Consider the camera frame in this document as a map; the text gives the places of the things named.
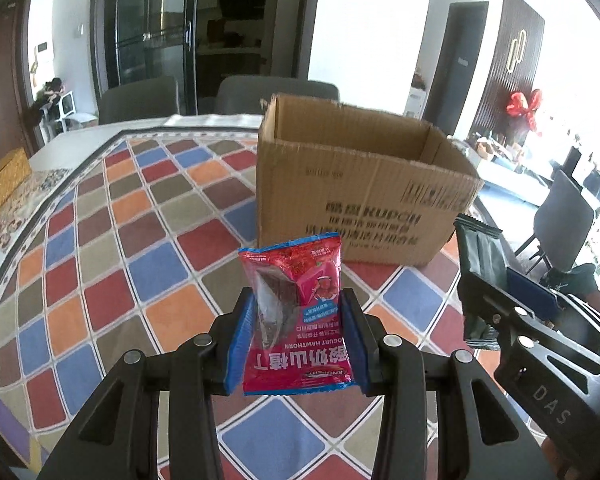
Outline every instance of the person's hand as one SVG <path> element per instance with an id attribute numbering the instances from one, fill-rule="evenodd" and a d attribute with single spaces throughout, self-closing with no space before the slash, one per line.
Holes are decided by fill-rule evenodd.
<path id="1" fill-rule="evenodd" d="M 547 459 L 554 473 L 558 475 L 560 480 L 577 480 L 580 473 L 576 468 L 569 465 L 569 463 L 562 457 L 554 442 L 550 438 L 546 438 L 541 446 L 544 457 Z"/>

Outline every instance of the woven basket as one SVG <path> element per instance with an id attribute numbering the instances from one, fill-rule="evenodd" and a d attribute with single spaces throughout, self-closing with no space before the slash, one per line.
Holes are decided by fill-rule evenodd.
<path id="1" fill-rule="evenodd" d="M 11 193 L 31 174 L 27 155 L 22 148 L 10 151 L 0 160 L 0 208 Z"/>

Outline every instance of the sliding door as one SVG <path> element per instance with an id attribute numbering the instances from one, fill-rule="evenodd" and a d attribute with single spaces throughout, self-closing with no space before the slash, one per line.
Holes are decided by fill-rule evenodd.
<path id="1" fill-rule="evenodd" d="M 195 114 L 195 1 L 107 0 L 109 85 L 173 76 L 181 113 Z"/>

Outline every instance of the door handle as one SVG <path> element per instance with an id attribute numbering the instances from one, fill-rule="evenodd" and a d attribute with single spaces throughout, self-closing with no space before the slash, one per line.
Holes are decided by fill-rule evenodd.
<path id="1" fill-rule="evenodd" d="M 193 48 L 193 22 L 188 21 L 184 31 L 184 41 L 187 44 L 187 50 L 192 51 Z"/>

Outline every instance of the blue gripper pad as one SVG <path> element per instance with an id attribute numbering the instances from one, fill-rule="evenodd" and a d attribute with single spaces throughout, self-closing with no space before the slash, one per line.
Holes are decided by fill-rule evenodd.
<path id="1" fill-rule="evenodd" d="M 358 331 L 353 311 L 344 295 L 340 293 L 340 316 L 342 317 L 342 333 L 349 355 L 349 363 L 353 371 L 353 379 L 363 393 L 369 390 L 368 362 L 362 336 Z"/>
<path id="2" fill-rule="evenodd" d="M 560 313 L 558 300 L 549 290 L 511 267 L 507 267 L 507 292 L 543 321 L 555 322 Z"/>
<path id="3" fill-rule="evenodd" d="M 238 325 L 235 327 L 234 338 L 229 347 L 227 372 L 224 378 L 224 389 L 228 394 L 231 394 L 242 380 L 244 365 L 247 362 L 247 355 L 253 338 L 256 317 L 255 307 L 256 297 L 251 293 L 240 315 Z"/>

